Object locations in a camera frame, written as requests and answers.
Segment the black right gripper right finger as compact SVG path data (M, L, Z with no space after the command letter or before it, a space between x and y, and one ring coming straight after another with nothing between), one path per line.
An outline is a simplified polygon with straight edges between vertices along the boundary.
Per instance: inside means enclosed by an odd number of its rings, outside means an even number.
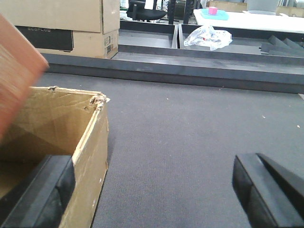
M262 153L235 156L232 186L253 228L302 228L304 180Z

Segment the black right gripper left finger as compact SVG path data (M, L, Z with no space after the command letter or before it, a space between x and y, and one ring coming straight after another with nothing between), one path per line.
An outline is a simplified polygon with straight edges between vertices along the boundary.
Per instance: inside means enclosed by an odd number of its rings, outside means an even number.
M0 199L2 228L57 228L76 185L70 155L47 155Z

